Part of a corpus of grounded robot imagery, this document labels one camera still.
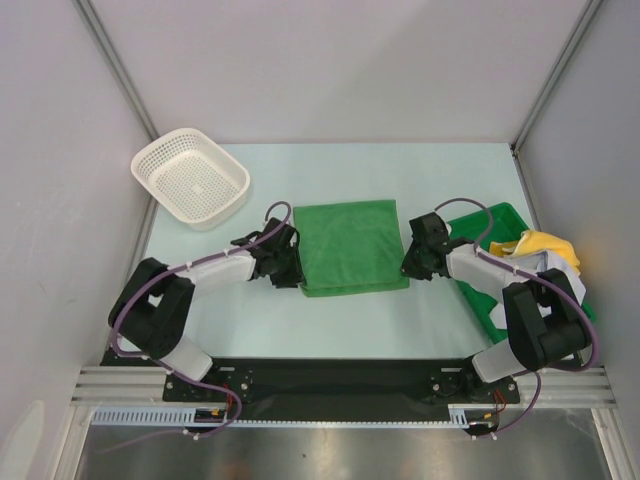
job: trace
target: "white cloth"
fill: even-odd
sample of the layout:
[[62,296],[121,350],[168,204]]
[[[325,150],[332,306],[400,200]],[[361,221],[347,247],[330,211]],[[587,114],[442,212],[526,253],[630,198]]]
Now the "white cloth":
[[[584,300],[584,295],[587,292],[587,289],[580,280],[580,277],[578,277],[576,271],[557,253],[552,252],[551,250],[542,250],[541,252],[532,253],[531,255],[523,255],[522,257],[510,257],[508,263],[517,265],[518,267],[535,269],[536,272],[545,272],[551,268],[562,270],[571,284],[571,288],[573,289],[573,293],[575,294],[578,303],[582,305],[582,300]],[[542,316],[549,315],[550,313],[551,308],[540,307],[540,314],[542,314]],[[504,305],[501,303],[498,303],[498,305],[491,310],[489,318],[491,318],[493,325],[497,329],[507,329],[507,317],[504,313]]]

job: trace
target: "white basket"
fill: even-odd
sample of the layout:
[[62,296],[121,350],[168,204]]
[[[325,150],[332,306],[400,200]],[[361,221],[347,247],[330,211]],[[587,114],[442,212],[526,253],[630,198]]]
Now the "white basket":
[[131,173],[178,220],[195,230],[215,227],[246,200],[249,172],[194,128],[180,128],[147,145]]

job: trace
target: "metal floor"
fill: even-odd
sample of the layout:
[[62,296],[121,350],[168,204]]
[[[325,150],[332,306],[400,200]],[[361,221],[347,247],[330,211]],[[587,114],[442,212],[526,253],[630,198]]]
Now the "metal floor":
[[497,441],[457,430],[232,428],[199,442],[91,427],[76,480],[610,479],[590,410],[534,411]]

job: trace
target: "wire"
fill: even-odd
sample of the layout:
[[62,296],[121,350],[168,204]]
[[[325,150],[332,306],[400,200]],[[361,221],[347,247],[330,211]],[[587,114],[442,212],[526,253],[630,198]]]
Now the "wire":
[[[265,242],[267,240],[269,240],[269,238],[273,237],[276,233],[278,233],[289,221],[289,219],[291,218],[291,213],[293,211],[291,205],[285,201],[279,201],[274,203],[273,205],[271,205],[269,207],[269,209],[267,210],[267,213],[265,214],[265,221],[267,221],[269,219],[269,215],[271,214],[271,212],[273,211],[274,208],[278,207],[278,206],[285,206],[287,208],[287,214],[285,215],[284,219],[270,232],[268,232],[267,234],[263,235],[262,237],[256,239],[255,241],[248,243],[246,245],[234,248],[229,250],[228,252],[218,252],[218,253],[214,253],[212,255],[207,255],[205,257],[199,258],[197,260],[194,260],[190,263],[185,263],[183,265],[179,265],[177,267],[173,267],[170,268],[168,270],[166,270],[165,272],[162,272],[161,274],[153,277],[151,280],[149,280],[147,283],[145,283],[142,287],[140,287],[140,289],[127,301],[127,303],[125,303],[124,307],[122,308],[122,310],[120,311],[120,313],[118,314],[118,316],[116,317],[115,322],[113,322],[113,327],[111,329],[111,333],[109,335],[109,340],[111,342],[111,348],[113,348],[114,352],[116,354],[118,354],[121,357],[125,357],[125,358],[140,358],[142,356],[144,356],[144,354],[142,352],[125,352],[124,350],[122,350],[120,348],[120,346],[118,345],[118,332],[120,331],[120,328],[122,326],[122,323],[124,322],[124,319],[127,317],[127,315],[129,314],[129,312],[131,311],[131,309],[133,308],[133,306],[135,305],[135,303],[140,300],[140,298],[142,298],[143,295],[145,295],[149,290],[151,290],[151,288],[157,284],[158,282],[162,281],[163,279],[169,277],[170,275],[173,275],[175,273],[179,273],[179,272],[183,272],[189,268],[193,268],[193,267],[197,267],[199,265],[203,265],[205,263],[209,263],[212,262],[214,260],[218,260],[222,257],[228,256],[228,255],[235,255],[236,253],[242,252],[242,251],[246,251],[249,250],[257,245],[260,245],[262,242]],[[223,424],[221,424],[220,426],[216,427],[215,429],[206,432],[206,433],[195,433],[195,434],[191,434],[192,438],[194,440],[197,440],[199,438],[207,438],[207,437],[211,437],[217,433],[220,433],[222,431],[224,431],[229,425],[231,425],[233,422],[235,422],[238,417],[240,417],[240,414],[242,413],[242,400],[240,399],[240,397],[238,396],[238,394],[236,394],[233,390],[229,389],[229,388],[225,388],[225,387],[219,387],[217,385],[212,385],[209,383],[203,383],[203,382],[199,382],[197,380],[193,380],[189,377],[187,377],[186,375],[183,375],[180,372],[174,371],[169,365],[165,364],[164,362],[161,362],[159,360],[153,360],[155,363],[157,363],[158,365],[160,365],[161,367],[163,367],[164,369],[166,369],[168,372],[171,372],[175,377],[179,378],[180,380],[189,383],[195,387],[199,387],[199,388],[205,388],[207,390],[213,390],[216,392],[220,392],[220,393],[224,393],[227,395],[227,403],[229,402],[229,397],[231,397],[231,399],[235,400],[236,404],[237,404],[237,408],[236,411],[234,412],[233,416],[228,419],[226,422],[224,422]],[[108,453],[108,452],[112,452],[114,450],[118,450],[120,448],[124,448],[124,447],[128,447],[130,445],[133,445],[135,443],[144,441],[144,440],[148,440],[150,438],[154,438],[157,436],[161,436],[161,435],[166,435],[166,434],[170,434],[170,433],[185,433],[185,430],[177,430],[177,429],[169,429],[169,430],[162,430],[159,432],[152,432],[150,434],[147,435],[143,435],[142,437],[138,437],[136,439],[133,440],[129,440],[127,442],[123,442],[120,443],[118,445],[115,445],[113,447],[104,449],[99,451],[99,453]]]
[[[522,412],[518,418],[516,418],[511,423],[505,425],[504,427],[498,428],[493,433],[506,432],[507,430],[511,430],[516,424],[518,424],[520,421],[522,421],[522,419],[524,417],[526,417],[533,410],[533,407],[538,402],[538,398],[540,397],[540,392],[542,391],[542,377],[540,377],[540,374],[538,372],[529,372],[529,371],[520,372],[519,374],[516,374],[516,376],[526,375],[527,373],[533,373],[536,376],[536,380],[537,380],[536,391],[533,394],[533,397],[531,398],[531,401],[529,402],[529,405],[527,406],[527,408],[525,408],[524,412]],[[491,434],[479,435],[479,437],[480,438],[489,438],[490,435]]]
[[484,212],[489,217],[489,225],[488,225],[488,227],[485,229],[484,232],[482,232],[480,234],[480,236],[476,239],[476,241],[473,242],[474,251],[476,252],[476,255],[479,258],[481,258],[482,260],[484,260],[487,263],[495,265],[498,268],[501,268],[501,269],[506,270],[508,272],[512,272],[514,275],[519,275],[519,276],[524,277],[524,278],[526,278],[528,280],[533,280],[534,282],[537,282],[537,283],[543,285],[544,287],[548,288],[549,290],[553,291],[558,296],[560,296],[569,305],[571,305],[571,307],[578,314],[578,316],[580,318],[580,322],[581,322],[583,328],[588,332],[589,336],[591,337],[591,343],[592,343],[591,356],[589,357],[589,360],[584,365],[582,365],[580,367],[577,367],[577,368],[566,367],[564,365],[553,365],[552,368],[556,368],[558,370],[564,370],[564,371],[568,371],[568,372],[582,372],[584,370],[588,370],[589,368],[593,367],[596,364],[596,362],[598,361],[598,357],[600,356],[600,341],[598,339],[598,334],[597,334],[594,326],[591,324],[591,321],[589,321],[589,317],[587,317],[587,314],[584,313],[584,310],[582,310],[582,308],[580,307],[578,302],[576,302],[573,299],[573,297],[571,297],[567,292],[562,290],[560,287],[558,287],[558,286],[554,285],[553,283],[545,280],[544,278],[540,278],[537,275],[533,275],[533,274],[531,274],[529,272],[524,272],[524,271],[521,271],[521,270],[514,271],[513,265],[510,265],[510,264],[508,264],[506,262],[502,262],[502,261],[498,260],[496,257],[494,257],[493,255],[488,254],[487,252],[485,252],[484,250],[482,250],[480,248],[480,242],[482,240],[484,240],[484,238],[489,234],[489,232],[493,228],[493,224],[494,224],[493,215],[492,215],[491,211],[487,207],[485,207],[482,203],[480,203],[480,202],[478,202],[476,200],[472,200],[470,198],[463,198],[463,197],[452,198],[451,200],[447,200],[446,202],[441,203],[440,205],[438,205],[434,209],[434,211],[437,212],[442,207],[444,207],[446,205],[449,205],[450,203],[453,203],[453,202],[472,203],[473,205],[476,205],[476,206],[480,207],[482,210],[484,210]]
[[500,390],[496,390],[495,392],[493,392],[493,398],[496,401],[496,414],[500,415],[507,409],[507,400],[504,398],[504,395],[502,395],[502,392]]

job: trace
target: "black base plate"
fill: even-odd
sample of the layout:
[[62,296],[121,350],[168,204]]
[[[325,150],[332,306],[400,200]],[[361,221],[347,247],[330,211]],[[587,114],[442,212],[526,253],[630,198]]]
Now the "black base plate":
[[[448,404],[520,402],[511,378],[470,391],[453,360],[216,359],[202,379],[226,384],[243,401],[243,420],[420,422],[449,420]],[[167,376],[166,402],[224,402],[225,395]]]

